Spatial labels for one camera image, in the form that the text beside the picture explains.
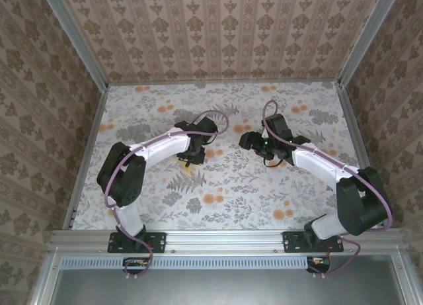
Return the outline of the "grey metal sheet panel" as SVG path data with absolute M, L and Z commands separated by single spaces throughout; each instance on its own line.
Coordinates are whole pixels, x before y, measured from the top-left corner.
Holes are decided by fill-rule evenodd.
M 66 270 L 51 305 L 405 305 L 385 264 L 332 277 L 287 270 Z

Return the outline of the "floral print tablecloth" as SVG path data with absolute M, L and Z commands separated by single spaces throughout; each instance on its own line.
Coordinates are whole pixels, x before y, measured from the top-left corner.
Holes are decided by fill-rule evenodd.
M 294 135 L 358 166 L 332 82 L 111 87 L 73 227 L 112 230 L 116 225 L 96 181 L 113 144 L 146 141 L 201 112 L 223 133 L 190 174 L 174 156 L 146 172 L 137 211 L 149 230 L 302 228 L 332 212 L 336 195 L 324 181 L 285 162 L 266 167 L 239 146 L 242 134 L 261 129 L 265 114 L 281 113 Z

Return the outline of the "small black electronics board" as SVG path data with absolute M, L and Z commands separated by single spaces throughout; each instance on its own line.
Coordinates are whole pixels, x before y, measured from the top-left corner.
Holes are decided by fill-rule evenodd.
M 138 277 L 146 269 L 149 268 L 150 258 L 148 257 L 129 257 L 124 258 L 122 261 L 123 272 L 129 277 Z
M 330 269 L 330 257 L 307 257 L 308 273 L 327 273 Z

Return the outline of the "thin aluminium table rail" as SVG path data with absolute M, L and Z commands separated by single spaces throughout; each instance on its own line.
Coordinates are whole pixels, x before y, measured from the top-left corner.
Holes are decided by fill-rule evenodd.
M 332 82 L 338 83 L 336 78 L 322 79 L 220 79 L 220 80 L 178 80 L 178 81 L 138 81 L 138 82 L 110 82 L 112 86 L 135 86 L 135 85 L 209 85 L 209 84 L 232 84 L 232 83 L 314 83 Z

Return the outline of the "aluminium table side rail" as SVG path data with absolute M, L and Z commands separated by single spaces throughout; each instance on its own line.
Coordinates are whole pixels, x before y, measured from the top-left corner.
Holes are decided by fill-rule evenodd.
M 356 117 L 354 115 L 349 96 L 344 87 L 342 87 L 337 82 L 335 82 L 334 84 L 336 85 L 336 92 L 338 93 L 340 105 L 342 107 L 346 125 L 350 133 L 350 138 L 354 147 L 355 155 L 358 160 L 358 166 L 359 168 L 364 169 L 366 167 L 369 167 L 371 163 L 369 161 L 364 142 L 362 140 L 362 135 L 360 133 L 360 129 Z
M 102 115 L 105 110 L 106 101 L 108 98 L 108 89 L 109 86 L 106 86 L 106 89 L 103 90 L 100 94 L 100 98 L 98 101 L 98 106 L 95 111 L 95 116 L 93 118 L 93 123 L 91 126 L 90 134 L 87 139 L 87 144 L 85 146 L 85 151 L 83 154 L 82 162 L 79 167 L 79 172 L 77 174 L 77 178 L 75 180 L 73 192 L 69 201 L 69 205 L 67 208 L 67 213 L 65 215 L 65 219 L 63 221 L 63 230 L 71 230 L 73 228 L 74 219 L 76 216 L 77 207 L 79 205 L 79 201 L 81 199 L 81 194 L 83 191 L 83 187 L 85 184 L 85 179 L 87 176 L 87 171 L 89 169 L 91 156 L 93 154 L 93 149 L 95 146 L 96 136 L 98 134 L 98 130 L 100 128 L 100 123 L 102 119 Z

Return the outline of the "wide aluminium frame rail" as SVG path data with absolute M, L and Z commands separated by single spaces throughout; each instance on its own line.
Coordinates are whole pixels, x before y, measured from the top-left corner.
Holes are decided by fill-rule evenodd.
M 177 255 L 269 255 L 283 254 L 283 232 L 288 230 L 166 230 L 165 252 Z M 111 230 L 54 231 L 49 250 L 102 253 L 108 249 Z M 390 255 L 405 249 L 401 232 L 365 232 L 341 238 L 346 255 Z

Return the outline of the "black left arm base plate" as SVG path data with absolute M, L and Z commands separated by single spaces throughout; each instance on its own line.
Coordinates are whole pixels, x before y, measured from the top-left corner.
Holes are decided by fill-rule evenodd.
M 164 253 L 167 234 L 164 232 L 146 232 L 140 238 L 147 244 L 153 253 Z M 112 232 L 108 241 L 109 253 L 149 253 L 149 250 L 141 243 L 130 239 L 122 232 Z

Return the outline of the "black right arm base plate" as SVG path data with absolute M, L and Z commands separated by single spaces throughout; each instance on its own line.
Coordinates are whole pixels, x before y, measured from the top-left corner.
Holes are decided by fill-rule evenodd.
M 289 231 L 283 232 L 282 237 L 286 253 L 341 253 L 344 251 L 343 242 L 337 236 L 322 240 L 308 232 Z

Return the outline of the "aluminium corner post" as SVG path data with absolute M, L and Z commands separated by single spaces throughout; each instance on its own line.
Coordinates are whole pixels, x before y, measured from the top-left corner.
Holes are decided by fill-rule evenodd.
M 65 4 L 64 0 L 46 0 L 64 29 L 79 57 L 90 73 L 93 81 L 101 92 L 107 90 L 108 81 L 99 64 L 96 62 L 93 51 L 83 37 L 83 33 L 77 26 L 77 21 Z
M 347 84 L 350 82 L 394 2 L 395 0 L 377 0 L 338 76 L 340 88 L 346 88 Z

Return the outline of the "aluminium lower frame rail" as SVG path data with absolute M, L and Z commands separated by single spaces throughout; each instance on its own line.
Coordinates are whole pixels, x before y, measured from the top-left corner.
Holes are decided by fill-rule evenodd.
M 391 256 L 401 294 L 406 305 L 423 305 L 423 290 L 414 265 L 407 254 Z
M 30 300 L 30 305 L 50 305 L 61 265 L 61 256 L 57 253 L 48 254 L 40 269 L 40 275 Z

